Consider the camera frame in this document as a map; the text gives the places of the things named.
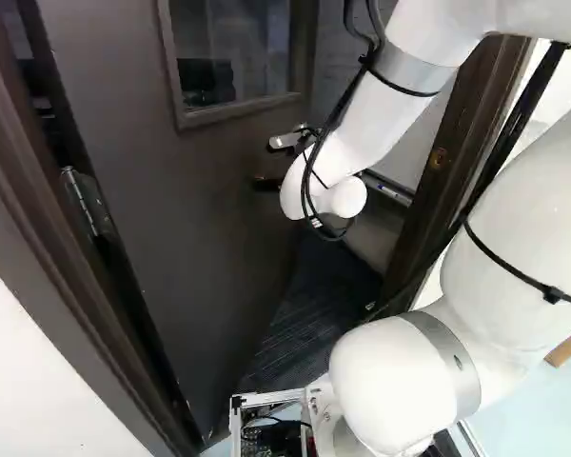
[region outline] door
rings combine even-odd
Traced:
[[[36,3],[149,315],[208,436],[288,278],[295,231],[277,194],[250,181],[285,172],[267,138],[305,120],[316,6]]]

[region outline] black cable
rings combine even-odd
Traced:
[[[554,75],[562,55],[570,45],[561,42],[552,42],[550,48],[541,59],[533,75],[529,79],[526,87],[522,91],[521,96],[516,102],[514,108],[503,124],[502,130],[493,145],[493,148],[482,168],[482,172],[472,189],[467,203],[460,210],[459,215],[448,228],[444,236],[438,241],[424,260],[415,268],[410,276],[404,282],[404,285],[393,292],[391,296],[384,300],[384,304],[377,310],[366,316],[362,322],[370,322],[418,285],[418,282],[438,260],[442,252],[450,244],[463,223],[467,220],[467,216],[480,200],[482,194],[493,181],[508,155],[514,148],[514,145],[521,136],[522,131],[528,124],[535,107],[538,105],[550,79]]]
[[[312,228],[313,232],[317,234],[320,238],[324,241],[328,242],[335,242],[342,240],[346,232],[350,229],[350,227],[355,223],[355,218],[349,219],[347,225],[344,228],[340,229],[340,232],[337,232],[332,226],[327,224],[324,219],[319,215],[318,211],[315,209],[315,205],[313,204],[313,200],[311,198],[311,191],[310,191],[310,177],[311,172],[313,171],[313,167],[315,166],[315,161],[319,155],[322,146],[324,145],[324,141],[327,136],[336,128],[341,122],[344,110],[348,103],[350,102],[351,96],[353,92],[357,88],[358,84],[362,80],[364,76],[365,69],[360,68],[358,73],[355,75],[353,80],[347,86],[343,95],[341,95],[339,101],[337,102],[336,106],[328,115],[325,124],[322,130],[319,132],[319,136],[317,141],[313,144],[311,152],[309,153],[308,158],[306,159],[305,169],[303,171],[303,177],[301,182],[301,205],[303,208],[303,214],[305,215],[305,220],[308,225]],[[317,229],[313,225],[313,218],[311,218],[312,213],[313,218],[317,219],[324,228],[328,230],[327,233],[323,232],[321,229]]]
[[[353,0],[345,0],[343,3],[343,25],[346,31],[349,32],[354,38],[363,41],[366,44],[368,53],[372,52],[375,48],[374,41],[365,33],[360,32],[353,23]]]
[[[469,201],[472,206],[478,201],[501,169],[505,159],[520,138],[535,107],[540,102],[541,96],[554,75],[562,55],[570,48],[571,45],[567,43],[553,41],[540,64],[533,72],[521,96],[503,124],[502,131],[493,145],[491,154],[482,167],[481,175],[470,194]]]
[[[467,236],[474,242],[476,247],[482,251],[482,253],[491,259],[494,263],[499,265],[505,271],[510,273],[513,276],[516,276],[518,279],[526,283],[528,286],[532,288],[536,288],[539,292],[543,294],[543,300],[552,305],[557,304],[560,300],[564,300],[565,302],[571,303],[571,295],[566,294],[559,288],[555,286],[550,286],[549,284],[545,284],[541,281],[538,281],[535,278],[523,273],[513,265],[507,263],[503,260],[499,255],[493,252],[477,235],[474,233],[474,230],[469,226],[468,221],[463,221],[463,228],[467,233]]]
[[[325,184],[324,180],[322,180],[322,178],[320,178],[320,176],[314,170],[315,161],[317,160],[319,152],[324,145],[324,141],[327,136],[340,125],[343,114],[345,113],[345,109],[350,103],[355,89],[360,84],[360,81],[362,80],[362,77],[365,75],[365,73],[371,68],[369,63],[374,60],[376,53],[381,51],[384,47],[384,25],[383,21],[381,20],[378,1],[365,0],[365,4],[368,16],[370,17],[370,22],[375,34],[377,35],[378,44],[375,44],[374,40],[372,40],[372,38],[370,38],[368,35],[357,30],[355,24],[353,23],[353,0],[345,0],[343,7],[343,23],[345,25],[345,29],[351,34],[351,36],[364,41],[367,45],[366,55],[361,58],[361,62],[365,63],[360,67],[358,73],[355,75],[353,80],[347,86],[345,92],[339,98],[336,106],[328,115],[325,124],[321,129],[321,132],[316,135],[317,140],[313,144],[309,156],[306,157],[306,154],[303,151],[303,157],[305,159],[305,169],[301,181],[301,205],[303,208],[303,214],[305,215],[305,220],[312,231],[321,239],[328,242],[342,240],[345,237],[347,231],[352,227],[353,224],[355,224],[355,218],[349,219],[343,228],[334,228],[329,225],[320,216],[319,212],[315,208],[315,205],[313,204],[310,190],[310,177],[311,175],[315,176],[318,182],[325,189],[328,189],[328,186]]]
[[[368,11],[372,29],[374,29],[374,34],[377,35],[378,40],[372,53],[378,55],[383,50],[386,41],[383,19],[381,19],[381,10],[379,9],[379,0],[365,0],[365,8]]]

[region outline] metal bracket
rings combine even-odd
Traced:
[[[81,211],[86,232],[92,237],[115,237],[116,228],[95,179],[76,171],[74,167],[64,167],[61,176],[70,201]]]

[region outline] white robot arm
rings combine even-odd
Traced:
[[[385,28],[387,46],[329,134],[314,164],[311,196],[318,212],[344,218],[365,204],[364,183],[353,174],[379,162],[425,110],[453,72],[489,33],[512,33],[571,43],[571,0],[401,0]],[[305,157],[290,167],[281,205],[304,217]],[[325,187],[318,181],[321,177]]]
[[[352,175],[388,153],[429,103],[425,95],[492,32],[571,43],[571,0],[398,3],[375,67],[393,84],[366,74],[325,139],[313,170],[328,189],[310,182],[319,212],[351,217],[363,208],[365,189]],[[301,154],[282,185],[291,219],[304,216],[304,168]],[[527,284],[481,245],[554,289]],[[447,252],[441,282],[437,302],[355,328],[332,352],[338,410],[375,456],[418,455],[435,432],[502,398],[571,335],[571,111],[488,188]]]

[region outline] wooden door frame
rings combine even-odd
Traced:
[[[0,276],[153,455],[196,454],[199,437],[179,411],[186,406],[168,400],[143,345],[119,314],[108,272],[76,228],[59,175],[0,19],[0,221],[16,228],[0,233]],[[26,258],[31,264],[22,272],[18,261]],[[28,280],[34,276],[42,280]],[[48,305],[55,291],[58,309]]]
[[[379,306],[409,281],[463,205],[497,138],[531,43],[530,38],[520,36],[489,36],[460,68],[404,227],[390,255]],[[424,278],[416,283],[390,303],[384,315],[409,310]]]

